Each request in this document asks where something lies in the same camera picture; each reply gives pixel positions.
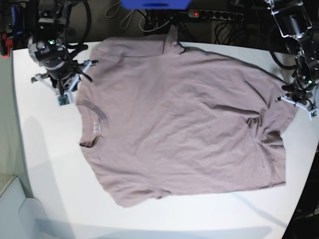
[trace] black cable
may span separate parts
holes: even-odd
[[[225,29],[225,27],[227,26],[227,23],[220,23],[220,24],[218,24],[216,27],[215,27],[215,37],[216,37],[216,39],[215,39],[215,42],[214,42],[214,44],[221,44],[221,42],[219,41],[219,34],[221,33],[221,31],[223,30],[223,29]]]
[[[82,76],[84,76],[86,79],[89,80],[89,82],[93,82],[92,78],[90,76],[88,76],[87,74],[85,74],[80,68],[78,68],[78,74],[81,74]]]
[[[189,29],[185,25],[185,22],[182,21],[181,24],[186,29],[186,34],[188,34],[188,36],[191,38],[191,40],[194,41],[194,42],[197,42],[196,38],[190,33]]]
[[[236,24],[233,23],[232,27],[230,29],[230,31],[228,32],[226,38],[224,39],[224,44],[226,45],[230,45],[230,43],[232,43],[232,38],[234,37],[234,34],[237,32],[238,30],[236,29]]]
[[[156,25],[157,20],[154,18],[154,15],[150,13],[148,9],[145,9],[146,17],[149,19],[149,24],[152,25],[153,27]]]
[[[180,24],[180,22],[178,22],[177,25],[179,27],[180,32],[185,36],[186,41],[191,41],[186,30],[183,28],[183,26]]]
[[[247,36],[249,34],[247,27],[243,24],[240,25],[241,27],[239,29],[235,29],[235,31],[232,32],[232,35],[229,37],[228,45],[232,44],[237,39],[242,39],[242,36]]]
[[[91,66],[95,66],[96,64],[99,63],[99,60],[93,60],[93,61],[91,61],[91,62],[92,62]],[[85,64],[84,64],[84,63],[78,64],[78,65],[79,65],[79,67],[85,67]]]
[[[255,8],[255,12],[256,12],[256,17],[257,17],[257,24],[258,24],[258,37],[257,37],[257,48],[259,47],[259,39],[260,39],[260,19],[259,19],[259,14],[258,14],[258,10],[256,8],[256,5],[255,5],[255,0],[252,0],[252,4]]]
[[[75,49],[74,51],[72,51],[72,52],[70,53],[71,59],[73,59],[74,57],[76,57],[81,51],[85,51],[85,50],[87,50],[88,48],[89,48],[88,45],[82,45],[82,46],[78,47],[77,49]]]
[[[240,39],[241,36],[243,36],[241,43],[239,43],[239,46],[246,46],[248,44],[250,32],[246,25],[242,25],[243,33],[238,34],[238,38]]]
[[[65,38],[64,44],[65,44],[65,45],[67,46],[67,48],[69,48],[69,49],[77,49],[77,48],[80,48],[80,47],[84,44],[84,42],[85,42],[85,40],[86,40],[87,36],[89,35],[90,30],[91,30],[92,15],[91,15],[90,6],[89,6],[87,0],[82,0],[82,2],[83,2],[83,5],[84,5],[84,7],[85,7],[86,17],[87,17],[85,32],[84,32],[84,34],[83,34],[83,37],[82,37],[81,41],[80,41],[77,45],[70,45],[70,44],[68,44],[68,43],[67,43],[67,40],[66,40],[66,35],[64,36],[64,38]]]
[[[276,57],[274,51],[272,50],[271,43],[270,43],[270,42],[271,42],[271,36],[272,36],[272,33],[274,32],[274,30],[276,29],[276,27],[277,27],[277,25],[275,24],[275,25],[273,25],[272,28],[269,30],[268,39],[267,39],[268,50],[269,50],[269,52],[270,52],[272,58],[274,59],[274,61],[276,62],[276,64],[277,64],[280,68],[282,68],[282,69],[284,69],[284,70],[287,70],[287,71],[289,71],[289,70],[294,70],[294,69],[296,69],[296,65],[293,65],[293,66],[285,66],[285,65],[283,65],[283,64],[278,60],[278,58]]]
[[[309,99],[305,99],[305,101],[308,101],[308,102],[309,102],[309,105],[310,105],[311,109],[313,109],[313,108],[314,108],[314,105],[313,105],[313,103],[311,102],[311,100],[309,100]]]
[[[143,15],[143,17],[145,18],[145,22],[146,23],[148,23],[149,22],[149,18],[144,14],[144,13],[142,13],[140,10],[138,10],[138,9],[136,9],[136,11],[138,12],[138,13],[140,13],[141,15]]]
[[[64,45],[67,46],[67,38],[66,38],[66,31],[69,29],[69,24],[70,24],[70,15],[71,15],[71,10],[72,10],[72,4],[68,4],[65,9],[63,9],[63,17],[65,17],[65,26],[63,30],[63,40],[64,40]]]

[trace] red switch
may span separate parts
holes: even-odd
[[[188,16],[190,18],[198,18],[199,17],[199,11],[198,10],[194,10],[194,9],[188,10]]]
[[[12,47],[12,46],[13,46],[13,41],[12,41],[12,39],[7,39],[7,40],[5,40],[5,47],[6,47],[6,50],[7,50],[8,54],[5,55],[5,56],[2,56],[2,58],[8,58],[8,57],[10,57],[10,50],[11,50],[11,47]]]

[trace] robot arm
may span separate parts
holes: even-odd
[[[39,66],[44,66],[46,74],[37,74],[31,82],[40,81],[51,88],[60,106],[72,103],[72,91],[76,90],[80,80],[79,74],[89,81],[92,79],[85,71],[97,61],[85,61],[79,64],[73,58],[83,50],[88,49],[84,41],[91,27],[91,12],[87,0],[82,1],[87,13],[87,26],[82,40],[76,45],[70,45],[66,39],[72,2],[59,0],[35,1],[36,17],[28,27],[31,37],[28,41],[30,57]],[[52,87],[44,81],[50,78]]]
[[[289,67],[294,69],[294,82],[283,86],[288,93],[277,98],[295,104],[310,112],[310,119],[318,115],[316,100],[313,99],[313,91],[319,85],[319,63],[310,30],[312,23],[307,15],[301,0],[266,0],[269,10],[275,18],[277,27],[283,38],[291,38],[293,41],[288,50],[295,57],[296,65]]]

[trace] pink t-shirt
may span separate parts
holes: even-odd
[[[123,207],[168,195],[285,183],[280,134],[296,109],[280,79],[220,54],[184,49],[177,32],[109,38],[77,97],[81,149]]]

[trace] cable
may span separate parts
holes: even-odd
[[[223,29],[225,29],[226,28],[226,26],[227,26],[227,22],[222,22],[222,23],[220,23],[220,24],[218,24],[218,25],[216,25],[216,27],[215,27],[215,42],[214,42],[214,44],[221,44],[221,42],[219,41],[219,34],[221,33],[221,31],[223,30]]]
[[[104,16],[105,16],[106,18],[113,18],[113,17],[115,17],[115,15],[119,12],[120,8],[121,8],[121,1],[118,1],[117,3],[115,3],[115,4],[111,5],[111,6],[109,6],[109,7],[105,10]],[[114,13],[113,13],[112,15],[108,15],[108,13],[109,13],[111,10],[113,10],[113,9],[115,9],[115,10],[114,10]],[[121,22],[120,22],[120,29],[126,30],[126,29],[130,26],[130,23],[131,23],[131,21],[132,21],[132,18],[133,18],[134,13],[135,13],[135,10],[131,10],[131,11],[121,20]]]
[[[186,30],[183,28],[183,26],[180,24],[180,22],[179,22],[177,25],[179,26],[180,32],[183,33],[183,35],[185,36],[185,39],[186,39],[187,41],[191,41],[191,40],[189,39],[189,36],[188,36]]]
[[[85,74],[80,68],[77,69],[78,70],[78,74],[81,74],[82,76],[84,76],[86,79],[89,80],[89,82],[93,82],[92,78],[90,76],[88,76],[87,74]]]
[[[157,31],[157,30],[159,30],[159,29],[165,27],[166,25],[168,25],[168,24],[173,20],[173,17],[171,17],[171,18],[170,18],[167,22],[165,22],[163,25],[158,26],[158,27],[156,27],[156,28],[154,28],[154,29],[152,29],[152,30],[144,30],[144,29],[142,28],[141,23],[142,23],[143,19],[144,19],[144,17],[142,17],[141,20],[140,20],[140,22],[139,22],[140,30],[141,30],[142,32],[152,32],[152,31]]]
[[[75,49],[74,51],[72,51],[72,52],[70,53],[71,59],[73,59],[74,57],[76,57],[81,51],[85,51],[85,50],[87,50],[88,48],[89,48],[88,45],[79,46],[77,49]]]
[[[71,15],[71,10],[72,10],[72,4],[68,4],[65,8],[63,8],[62,15],[65,18],[65,26],[63,30],[63,41],[65,46],[68,46],[68,41],[66,38],[66,31],[69,28],[70,25],[70,15]]]
[[[309,100],[309,99],[304,99],[304,101],[308,101],[309,102],[309,106],[310,106],[310,108],[311,109],[313,109],[314,108],[314,105],[313,105],[313,103],[311,102],[311,100]]]
[[[240,39],[242,40],[241,43],[239,43],[240,46],[244,44],[245,38],[242,38],[242,36],[245,36],[246,38],[249,37],[249,32],[246,28],[246,26],[241,25],[240,29],[237,29],[235,32],[232,32],[232,35],[229,37],[227,44],[231,45],[234,43],[235,40]]]
[[[114,13],[113,13],[112,15],[108,16],[108,12],[109,12],[110,10],[112,10],[114,7],[116,7]],[[118,1],[117,3],[115,3],[115,4],[111,5],[111,6],[109,6],[109,7],[105,10],[104,16],[105,16],[106,18],[113,18],[113,17],[115,17],[115,15],[119,12],[120,8],[121,8],[121,2]]]
[[[146,22],[148,22],[149,21],[149,18],[144,14],[144,13],[142,13],[140,10],[138,10],[138,9],[136,9],[136,11],[138,12],[138,13],[140,13],[141,15],[143,15],[143,17],[145,18],[145,21]]]
[[[89,33],[90,33],[90,30],[91,30],[91,25],[92,25],[91,9],[90,9],[90,6],[89,6],[87,0],[82,0],[82,2],[83,2],[83,5],[84,5],[84,7],[85,7],[86,17],[87,17],[85,32],[84,32],[84,34],[83,34],[83,37],[82,37],[81,41],[80,41],[77,45],[70,45],[70,44],[68,44],[67,39],[66,39],[66,33],[64,32],[64,44],[65,44],[65,45],[67,46],[67,48],[69,48],[69,49],[78,49],[78,48],[80,48],[80,47],[84,44],[84,42],[85,42],[86,38],[88,37],[88,35],[89,35]]]
[[[222,37],[225,35],[222,35],[221,36],[221,41],[222,41],[222,44],[225,44],[225,45],[230,45],[231,43],[231,37],[233,36],[234,32],[237,31],[236,29],[236,24],[235,23],[232,23],[232,26],[231,26],[231,29],[229,29],[230,31],[228,32],[227,36],[224,38],[224,40],[222,39]]]
[[[295,69],[296,69],[296,65],[293,65],[293,66],[285,66],[285,65],[283,65],[283,64],[278,60],[278,58],[276,57],[275,53],[274,53],[273,50],[272,50],[270,41],[271,41],[272,33],[274,32],[274,30],[275,30],[276,27],[277,27],[277,25],[275,24],[275,25],[273,25],[272,28],[269,30],[268,39],[267,39],[268,50],[269,50],[269,52],[270,52],[272,58],[274,59],[274,61],[276,62],[276,64],[277,64],[280,68],[282,68],[282,69],[284,69],[284,70],[287,70],[287,71],[289,71],[289,70],[295,70]]]
[[[260,39],[260,19],[259,19],[259,14],[258,10],[255,5],[255,0],[252,0],[252,4],[254,5],[256,16],[257,16],[257,24],[258,24],[258,36],[257,36],[257,48],[259,47],[259,39]]]
[[[181,24],[183,25],[184,29],[186,29],[186,34],[190,37],[190,39],[194,42],[197,42],[196,38],[188,30],[187,26],[185,25],[185,22],[182,21]]]
[[[229,36],[230,36],[230,34],[232,33],[232,31],[233,31],[233,26],[230,28],[229,25],[227,25],[227,26],[226,26],[226,30],[224,31],[224,34],[222,34],[222,35],[220,36],[220,42],[221,42],[223,45],[227,44],[227,43],[226,43],[226,40],[229,39]]]

